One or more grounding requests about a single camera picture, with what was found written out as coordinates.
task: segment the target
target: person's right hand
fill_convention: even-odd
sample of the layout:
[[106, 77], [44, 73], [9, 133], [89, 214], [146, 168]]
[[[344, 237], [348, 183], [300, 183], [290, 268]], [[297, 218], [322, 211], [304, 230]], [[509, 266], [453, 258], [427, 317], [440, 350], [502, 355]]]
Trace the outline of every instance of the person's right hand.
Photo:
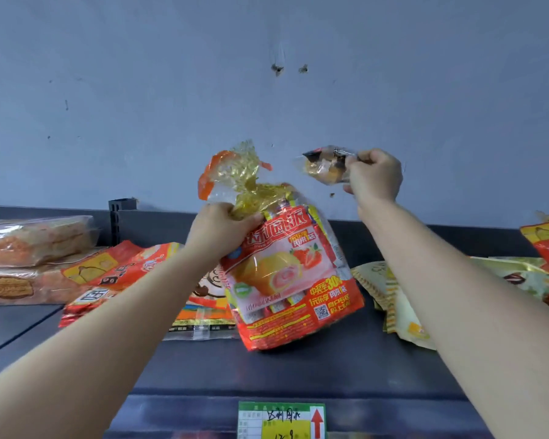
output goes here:
[[348, 157], [346, 166], [350, 174], [350, 184], [344, 191], [356, 196], [358, 213], [363, 213], [378, 201], [394, 202], [399, 193], [403, 174], [400, 162], [381, 149], [360, 151], [356, 157]]

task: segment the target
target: wall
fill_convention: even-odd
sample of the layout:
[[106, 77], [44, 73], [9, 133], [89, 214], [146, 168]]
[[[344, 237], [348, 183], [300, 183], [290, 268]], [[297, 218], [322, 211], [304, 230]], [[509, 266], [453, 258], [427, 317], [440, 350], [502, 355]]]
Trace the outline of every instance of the wall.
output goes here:
[[332, 218], [351, 197], [291, 156], [383, 147], [424, 221], [533, 222], [549, 0], [0, 0], [0, 205], [196, 211], [211, 155], [249, 137]]

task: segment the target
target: up arrow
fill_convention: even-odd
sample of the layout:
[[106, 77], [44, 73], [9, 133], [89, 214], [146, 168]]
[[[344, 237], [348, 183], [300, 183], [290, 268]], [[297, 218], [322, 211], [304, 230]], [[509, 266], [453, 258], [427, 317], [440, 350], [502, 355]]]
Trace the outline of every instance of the up arrow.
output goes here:
[[311, 418], [311, 422], [315, 424], [314, 439], [321, 439], [321, 423], [323, 422], [323, 418], [321, 417], [321, 414], [319, 414], [319, 410], [315, 410], [315, 413], [313, 413], [313, 417]]

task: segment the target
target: qr code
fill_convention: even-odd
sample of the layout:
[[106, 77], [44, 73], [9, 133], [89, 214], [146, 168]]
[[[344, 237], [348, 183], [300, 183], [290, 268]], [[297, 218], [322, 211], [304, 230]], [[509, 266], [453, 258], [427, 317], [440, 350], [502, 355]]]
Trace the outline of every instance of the qr code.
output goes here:
[[326, 317], [331, 316], [329, 313], [329, 310], [327, 309], [327, 305], [319, 305], [318, 307], [315, 307], [313, 309], [315, 311], [315, 315], [317, 316], [318, 320], [325, 319]]

